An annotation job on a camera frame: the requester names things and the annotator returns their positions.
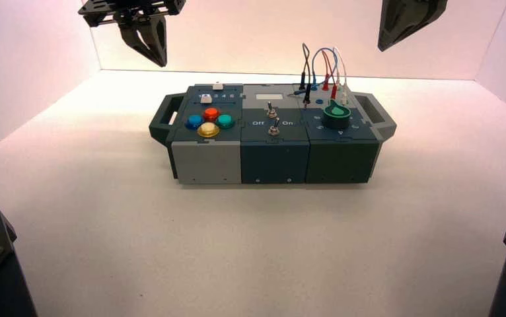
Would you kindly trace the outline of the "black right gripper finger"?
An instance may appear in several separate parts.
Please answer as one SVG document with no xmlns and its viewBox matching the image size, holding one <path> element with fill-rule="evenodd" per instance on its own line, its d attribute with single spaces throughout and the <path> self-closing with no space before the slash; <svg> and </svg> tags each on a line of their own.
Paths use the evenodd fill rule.
<svg viewBox="0 0 506 317">
<path fill-rule="evenodd" d="M 405 1 L 401 14 L 400 40 L 436 21 L 446 10 L 447 0 Z"/>
<path fill-rule="evenodd" d="M 384 52 L 402 41 L 416 25 L 415 2 L 405 0 L 382 1 L 377 47 Z"/>
</svg>

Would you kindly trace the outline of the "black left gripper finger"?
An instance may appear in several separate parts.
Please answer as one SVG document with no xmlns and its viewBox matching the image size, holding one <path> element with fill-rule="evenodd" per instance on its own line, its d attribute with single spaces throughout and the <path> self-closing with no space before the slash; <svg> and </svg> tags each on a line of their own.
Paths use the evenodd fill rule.
<svg viewBox="0 0 506 317">
<path fill-rule="evenodd" d="M 165 67 L 167 64 L 165 18 L 163 16 L 142 18 L 139 21 L 138 33 L 145 57 L 159 67 Z"/>
<path fill-rule="evenodd" d="M 129 24 L 119 24 L 120 33 L 123 41 L 133 50 L 143 54 L 143 44 L 138 33 L 139 21 L 133 21 Z"/>
</svg>

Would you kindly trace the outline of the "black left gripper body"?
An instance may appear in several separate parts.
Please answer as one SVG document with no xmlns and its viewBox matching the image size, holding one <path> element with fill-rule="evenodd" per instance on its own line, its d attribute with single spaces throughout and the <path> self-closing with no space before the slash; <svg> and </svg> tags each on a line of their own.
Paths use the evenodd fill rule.
<svg viewBox="0 0 506 317">
<path fill-rule="evenodd" d="M 127 24 L 132 21 L 148 20 L 166 15 L 179 15 L 185 0 L 90 0 L 78 10 L 90 27 L 104 24 Z"/>
</svg>

